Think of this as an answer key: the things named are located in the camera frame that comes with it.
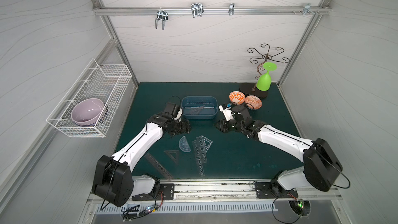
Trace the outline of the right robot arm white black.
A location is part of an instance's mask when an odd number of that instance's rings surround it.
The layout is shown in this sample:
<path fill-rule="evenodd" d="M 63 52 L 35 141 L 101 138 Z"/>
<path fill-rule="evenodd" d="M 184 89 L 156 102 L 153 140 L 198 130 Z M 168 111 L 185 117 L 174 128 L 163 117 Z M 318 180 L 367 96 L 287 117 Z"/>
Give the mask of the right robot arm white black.
<path fill-rule="evenodd" d="M 276 147 L 303 163 L 303 166 L 296 169 L 280 171 L 272 178 L 268 190 L 276 198 L 287 195 L 290 190 L 309 186 L 328 192 L 342 173 L 340 161 L 323 139 L 303 139 L 260 120 L 249 124 L 244 121 L 219 120 L 215 127 L 222 133 L 240 132 L 249 139 Z"/>

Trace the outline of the blue plastic storage box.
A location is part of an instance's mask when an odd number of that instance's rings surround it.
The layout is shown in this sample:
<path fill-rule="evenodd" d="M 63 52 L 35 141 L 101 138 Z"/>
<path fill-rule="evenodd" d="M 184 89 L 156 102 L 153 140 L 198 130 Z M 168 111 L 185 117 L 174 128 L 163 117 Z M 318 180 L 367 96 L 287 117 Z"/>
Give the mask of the blue plastic storage box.
<path fill-rule="evenodd" d="M 187 96 L 182 99 L 183 117 L 189 120 L 211 120 L 218 112 L 218 101 L 213 96 Z"/>

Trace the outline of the long thin clear ruler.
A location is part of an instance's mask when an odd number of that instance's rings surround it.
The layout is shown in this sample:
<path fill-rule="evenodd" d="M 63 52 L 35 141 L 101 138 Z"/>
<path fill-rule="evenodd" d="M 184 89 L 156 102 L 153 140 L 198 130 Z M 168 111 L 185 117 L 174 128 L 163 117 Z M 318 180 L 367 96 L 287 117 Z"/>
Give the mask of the long thin clear ruler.
<path fill-rule="evenodd" d="M 215 107 L 203 105 L 203 106 L 185 106 L 184 108 L 186 110 L 211 110 L 214 109 Z"/>

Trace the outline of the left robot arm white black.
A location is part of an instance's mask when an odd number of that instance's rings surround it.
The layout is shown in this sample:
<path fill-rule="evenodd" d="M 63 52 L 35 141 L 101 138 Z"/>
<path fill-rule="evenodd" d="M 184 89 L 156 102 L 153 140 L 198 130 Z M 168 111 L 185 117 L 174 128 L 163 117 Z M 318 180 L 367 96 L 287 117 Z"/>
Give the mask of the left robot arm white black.
<path fill-rule="evenodd" d="M 103 155 L 98 160 L 92 193 L 117 207 L 124 205 L 130 197 L 151 194 L 156 191 L 157 181 L 151 176 L 132 176 L 132 172 L 149 148 L 164 134 L 178 135 L 191 131 L 186 119 L 150 117 L 141 132 L 127 145 L 111 156 Z"/>

